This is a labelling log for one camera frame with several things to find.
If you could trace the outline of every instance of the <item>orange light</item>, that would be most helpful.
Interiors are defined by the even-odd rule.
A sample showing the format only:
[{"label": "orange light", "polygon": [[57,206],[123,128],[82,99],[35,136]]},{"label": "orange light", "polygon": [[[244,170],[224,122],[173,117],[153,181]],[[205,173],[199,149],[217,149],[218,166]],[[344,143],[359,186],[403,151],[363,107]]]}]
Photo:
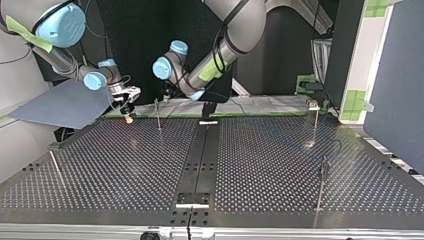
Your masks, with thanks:
[{"label": "orange light", "polygon": [[131,124],[131,123],[133,123],[133,122],[134,122],[134,118],[132,118],[132,117],[130,117],[130,116],[125,117],[125,120],[127,120],[127,123],[128,123],[128,124]]}]

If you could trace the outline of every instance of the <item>yellow tape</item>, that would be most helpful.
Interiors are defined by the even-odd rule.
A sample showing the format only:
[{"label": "yellow tape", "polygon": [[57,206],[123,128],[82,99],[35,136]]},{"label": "yellow tape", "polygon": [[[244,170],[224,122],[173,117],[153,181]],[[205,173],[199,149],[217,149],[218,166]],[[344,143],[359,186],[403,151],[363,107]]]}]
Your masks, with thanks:
[{"label": "yellow tape", "polygon": [[[224,68],[221,60],[219,58],[216,59],[217,64],[219,68]],[[199,78],[202,79],[205,82],[210,82],[214,78],[220,78],[222,76],[222,73],[218,70],[218,68],[215,65],[214,60],[210,60],[209,63],[206,65],[204,70],[200,73]]]},{"label": "yellow tape", "polygon": [[6,16],[6,25],[7,30],[11,32],[16,32],[21,35],[25,40],[34,44],[35,46],[46,50],[50,53],[53,49],[53,44],[42,37],[35,36],[28,29],[26,29],[22,24],[13,19],[10,16]]}]

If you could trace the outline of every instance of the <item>black cable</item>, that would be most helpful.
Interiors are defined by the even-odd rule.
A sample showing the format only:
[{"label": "black cable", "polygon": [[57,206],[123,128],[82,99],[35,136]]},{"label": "black cable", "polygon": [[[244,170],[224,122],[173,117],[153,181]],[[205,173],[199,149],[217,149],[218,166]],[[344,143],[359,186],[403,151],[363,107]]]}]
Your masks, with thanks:
[{"label": "black cable", "polygon": [[0,64],[9,64],[9,63],[14,63],[14,62],[20,61],[20,60],[22,60],[22,59],[26,58],[26,57],[29,55],[29,53],[30,53],[30,52],[31,52],[31,49],[28,49],[28,52],[27,52],[27,53],[25,53],[25,55],[24,55],[24,56],[22,56],[22,57],[20,57],[20,58],[17,58],[17,59],[15,59],[15,60],[10,60],[10,61],[5,61],[5,62],[0,62]]},{"label": "black cable", "polygon": [[35,32],[37,31],[37,28],[45,21],[47,20],[49,17],[51,17],[53,14],[55,14],[57,11],[59,11],[60,9],[62,9],[63,7],[65,7],[66,5],[76,2],[75,0],[68,0],[65,1],[59,5],[57,5],[55,8],[53,8],[52,10],[50,10],[47,14],[45,14],[44,16],[42,16],[40,19],[38,19],[38,21],[34,24],[34,26],[32,27],[31,33],[36,35]]},{"label": "black cable", "polygon": [[106,55],[106,59],[108,59],[109,54],[108,54],[108,49],[107,49],[107,38],[105,38],[105,55]]},{"label": "black cable", "polygon": [[[212,46],[212,56],[213,56],[213,61],[215,63],[215,67],[216,69],[218,69],[218,71],[221,74],[225,74],[227,72],[227,67],[225,66],[225,62],[224,62],[224,57],[222,56],[222,52],[221,52],[221,46],[220,46],[220,42],[223,39],[223,31],[227,30],[227,26],[223,25],[219,31],[217,32],[217,34],[215,35],[215,38],[213,40],[213,46]],[[217,55],[219,57],[219,61],[222,64],[222,68],[219,66],[218,61],[217,61]]]},{"label": "black cable", "polygon": [[315,11],[315,16],[314,16],[314,23],[312,24],[312,44],[311,44],[311,46],[312,46],[312,58],[314,60],[313,64],[315,66],[315,69],[317,69],[318,82],[322,86],[322,89],[323,89],[322,91],[325,93],[325,95],[327,95],[327,98],[328,98],[327,100],[330,102],[330,105],[332,105],[334,107],[334,110],[336,111],[337,116],[340,116],[340,112],[336,109],[336,106],[334,105],[334,103],[333,103],[333,101],[330,97],[330,94],[327,92],[327,90],[325,89],[325,85],[322,82],[321,75],[319,74],[319,71],[318,71],[318,62],[317,62],[317,59],[315,57],[313,41],[315,40],[315,27],[316,27],[316,24],[317,24],[318,13],[319,13],[320,7],[321,7],[321,0],[318,0],[317,9]]},{"label": "black cable", "polygon": [[187,239],[188,240],[191,240],[190,223],[191,223],[192,213],[193,213],[193,207],[190,209],[190,216],[188,217],[188,222],[187,222]]},{"label": "black cable", "polygon": [[84,56],[85,61],[87,61],[87,64],[90,64],[91,66],[96,67],[96,65],[88,59],[87,54],[86,54],[85,49],[84,49],[84,46],[82,45],[82,41],[79,42],[79,45],[80,45],[80,48],[81,48],[82,55]]}]

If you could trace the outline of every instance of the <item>cable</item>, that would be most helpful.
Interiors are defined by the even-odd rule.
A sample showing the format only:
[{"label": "cable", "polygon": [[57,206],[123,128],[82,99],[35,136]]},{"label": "cable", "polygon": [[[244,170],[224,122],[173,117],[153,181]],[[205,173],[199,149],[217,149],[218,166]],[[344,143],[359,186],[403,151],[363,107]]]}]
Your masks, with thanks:
[{"label": "cable", "polygon": [[330,97],[330,94],[325,89],[325,85],[324,85],[324,83],[321,79],[321,75],[319,74],[319,71],[318,71],[318,62],[317,62],[317,59],[315,58],[315,45],[314,45],[313,41],[315,40],[315,27],[316,27],[316,24],[317,24],[318,13],[319,13],[320,7],[321,7],[321,0],[318,0],[317,9],[315,11],[315,16],[314,16],[314,23],[312,24],[312,44],[311,44],[312,59],[313,59],[313,64],[315,66],[315,69],[317,69],[318,82],[321,84],[323,92],[325,93],[325,95],[327,95],[327,98],[328,98],[327,100],[330,102],[330,105],[332,105],[334,107],[334,110],[336,111],[337,116],[340,116],[340,112],[335,108],[335,105],[334,105],[334,103],[333,103],[333,101]]},{"label": "cable", "polygon": [[30,53],[30,52],[31,52],[31,48],[30,48],[30,49],[28,49],[28,52],[27,52],[27,53],[25,53],[25,55],[24,55],[24,56],[22,56],[22,57],[20,57],[20,58],[17,58],[17,59],[15,59],[15,60],[10,60],[10,61],[5,61],[5,62],[0,62],[0,64],[9,64],[9,63],[14,63],[14,62],[20,61],[20,60],[22,60],[22,59],[26,58],[26,57],[29,55],[29,53]]},{"label": "cable", "polygon": [[86,21],[85,25],[87,26],[88,31],[90,31],[91,34],[93,34],[94,36],[99,37],[99,38],[107,38],[107,36],[102,36],[102,35],[99,35],[99,34],[95,33],[93,30],[91,30],[90,25],[88,24],[88,17],[87,17],[88,15],[87,15],[87,12],[88,12],[88,8],[90,6],[91,1],[92,0],[88,0],[87,6],[85,7],[85,12],[84,13],[85,13],[85,16],[87,18],[87,21]]},{"label": "cable", "polygon": [[107,49],[107,38],[105,38],[105,55],[106,55],[106,59],[108,59],[109,54],[108,54],[108,49]]},{"label": "cable", "polygon": [[188,217],[188,222],[187,222],[187,239],[188,240],[191,240],[190,223],[191,223],[192,213],[193,213],[193,207],[190,209],[190,216]]},{"label": "cable", "polygon": [[96,65],[88,59],[87,53],[85,52],[84,46],[82,45],[82,41],[79,42],[79,45],[80,45],[80,48],[81,48],[82,57],[87,62],[87,64],[90,64],[91,66],[96,67]]},{"label": "cable", "polygon": [[[218,69],[218,71],[221,74],[225,74],[227,72],[227,68],[225,66],[225,62],[224,62],[224,57],[222,56],[222,52],[221,52],[221,46],[219,45],[220,40],[223,39],[222,32],[224,30],[226,30],[227,27],[225,25],[223,25],[219,31],[217,32],[217,34],[215,35],[215,39],[213,40],[213,46],[212,46],[212,56],[213,56],[213,61],[215,63],[215,67],[216,69]],[[219,61],[222,64],[222,68],[219,66],[218,61],[216,60],[216,55],[218,54],[219,57]]]}]

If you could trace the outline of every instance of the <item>green tape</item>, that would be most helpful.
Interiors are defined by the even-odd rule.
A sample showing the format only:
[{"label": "green tape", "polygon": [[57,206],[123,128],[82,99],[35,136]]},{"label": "green tape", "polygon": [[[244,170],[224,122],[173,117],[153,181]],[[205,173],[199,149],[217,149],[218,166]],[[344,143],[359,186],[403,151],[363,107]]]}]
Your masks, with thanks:
[{"label": "green tape", "polygon": [[365,17],[384,17],[388,6],[389,0],[368,0],[367,8],[365,9]]},{"label": "green tape", "polygon": [[306,90],[303,87],[300,87],[301,82],[308,82],[308,83],[314,83],[316,82],[315,74],[311,75],[299,75],[297,76],[297,83],[296,83],[296,92],[297,93],[307,93],[307,94],[313,94],[314,90]]},{"label": "green tape", "polygon": [[28,29],[26,29],[22,24],[13,19],[10,16],[6,16],[6,25],[7,30],[11,32],[16,32],[21,35],[25,40],[34,44],[35,46],[46,50],[46,52],[50,53],[53,49],[53,44],[49,41],[45,40],[42,37],[35,36]]},{"label": "green tape", "polygon": [[365,91],[348,90],[343,105],[342,120],[358,121],[365,107]]},{"label": "green tape", "polygon": [[[224,64],[222,63],[219,57],[216,57],[216,62],[220,69],[224,68]],[[205,82],[210,82],[215,78],[220,78],[221,76],[222,76],[222,73],[217,68],[215,61],[211,59],[209,63],[206,65],[205,69],[200,73],[199,78]]]}]

